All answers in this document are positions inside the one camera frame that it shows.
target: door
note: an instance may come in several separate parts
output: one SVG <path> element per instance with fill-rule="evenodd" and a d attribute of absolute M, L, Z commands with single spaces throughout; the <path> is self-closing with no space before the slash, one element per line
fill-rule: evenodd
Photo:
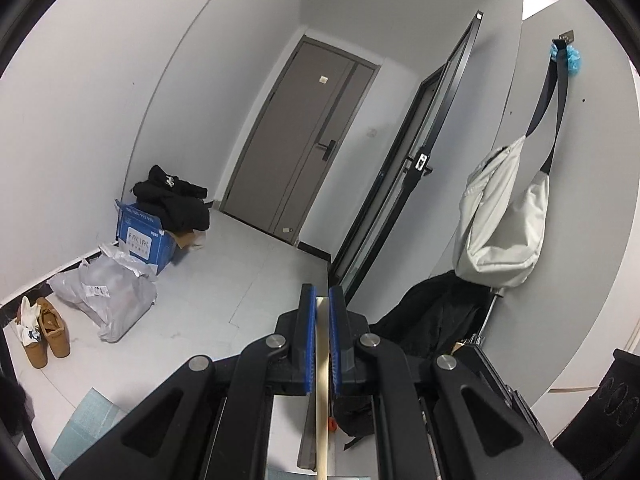
<path fill-rule="evenodd" d="M 303 38 L 258 117 L 222 210 L 295 240 L 374 69 Z"/>
<path fill-rule="evenodd" d="M 477 12 L 446 64 L 420 85 L 398 137 L 330 269 L 348 302 L 375 261 L 382 245 L 420 179 L 474 46 L 482 12 Z"/>

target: blue gripper pad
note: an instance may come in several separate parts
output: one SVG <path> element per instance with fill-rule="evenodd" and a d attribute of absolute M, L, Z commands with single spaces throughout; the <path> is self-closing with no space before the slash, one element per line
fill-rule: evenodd
<path fill-rule="evenodd" d="M 316 374 L 316 288 L 309 288 L 309 319 L 306 324 L 305 391 L 311 393 Z"/>
<path fill-rule="evenodd" d="M 338 323 L 335 315 L 334 288 L 329 289 L 329 348 L 331 349 L 331 375 L 334 382 L 334 394 L 340 395 L 342 373 L 340 370 L 340 343 L 338 342 Z"/>

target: shoe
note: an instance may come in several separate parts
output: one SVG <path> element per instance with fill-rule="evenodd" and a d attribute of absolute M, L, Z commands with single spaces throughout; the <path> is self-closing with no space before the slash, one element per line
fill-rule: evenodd
<path fill-rule="evenodd" d="M 71 347 L 65 322 L 45 298 L 38 298 L 36 303 L 40 305 L 40 315 L 38 316 L 40 332 L 47 340 L 53 355 L 59 359 L 68 356 L 71 353 Z"/>
<path fill-rule="evenodd" d="M 20 309 L 15 318 L 15 323 L 20 324 Z M 27 358 L 34 368 L 44 368 L 47 365 L 47 346 L 44 338 L 39 343 L 33 342 L 27 346 L 22 346 Z"/>

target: metal screw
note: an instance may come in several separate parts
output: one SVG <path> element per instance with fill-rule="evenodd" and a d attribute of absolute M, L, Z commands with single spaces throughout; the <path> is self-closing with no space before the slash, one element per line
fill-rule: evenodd
<path fill-rule="evenodd" d="M 362 334 L 360 336 L 360 343 L 368 348 L 374 348 L 380 344 L 380 336 L 372 333 Z"/>
<path fill-rule="evenodd" d="M 209 368 L 209 359 L 204 355 L 196 355 L 189 359 L 189 368 L 192 372 L 201 372 Z"/>
<path fill-rule="evenodd" d="M 453 355 L 441 355 L 436 359 L 436 364 L 442 368 L 443 370 L 453 370 L 456 367 L 458 362 Z"/>
<path fill-rule="evenodd" d="M 266 339 L 266 343 L 269 348 L 282 348 L 286 342 L 287 339 L 280 334 L 271 334 L 270 336 L 267 336 Z"/>

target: white label on box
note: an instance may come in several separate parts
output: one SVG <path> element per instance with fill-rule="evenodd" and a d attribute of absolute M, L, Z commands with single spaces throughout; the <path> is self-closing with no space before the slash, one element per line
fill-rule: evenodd
<path fill-rule="evenodd" d="M 151 236 L 143 235 L 130 227 L 127 229 L 127 249 L 136 256 L 148 260 L 151 252 Z"/>
<path fill-rule="evenodd" d="M 109 291 L 105 285 L 83 285 L 84 294 L 91 298 L 92 296 L 102 296 L 103 298 L 110 298 Z"/>

